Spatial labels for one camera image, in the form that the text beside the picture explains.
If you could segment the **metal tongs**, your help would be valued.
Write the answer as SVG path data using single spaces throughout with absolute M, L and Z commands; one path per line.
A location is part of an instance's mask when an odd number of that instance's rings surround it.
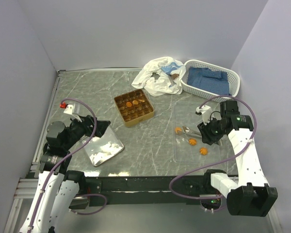
M 202 137 L 202 135 L 199 131 L 194 131 L 194 130 L 192 130 L 188 127 L 185 127 L 185 126 L 183 126 L 182 129 L 183 129 L 183 132 L 187 135 L 190 135 L 192 137 L 200 137 L 200 138 Z

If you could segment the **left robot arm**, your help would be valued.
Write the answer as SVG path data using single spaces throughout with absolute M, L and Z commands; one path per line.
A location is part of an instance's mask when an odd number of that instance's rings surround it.
M 109 125 L 110 121 L 87 115 L 72 119 L 69 126 L 55 121 L 47 127 L 38 185 L 21 233 L 56 232 L 75 196 L 89 195 L 84 173 L 68 170 L 69 150 L 84 136 L 101 138 Z

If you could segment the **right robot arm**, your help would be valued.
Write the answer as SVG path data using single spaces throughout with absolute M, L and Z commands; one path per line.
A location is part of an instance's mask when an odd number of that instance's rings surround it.
M 255 141 L 255 126 L 250 116 L 239 112 L 234 100 L 220 103 L 220 119 L 212 116 L 207 105 L 196 108 L 202 116 L 197 127 L 204 144 L 218 143 L 223 136 L 231 142 L 238 170 L 238 181 L 233 181 L 221 170 L 208 169 L 204 174 L 203 189 L 212 194 L 218 190 L 225 198 L 232 216 L 265 217 L 278 198 L 275 187 L 270 187 L 260 166 Z

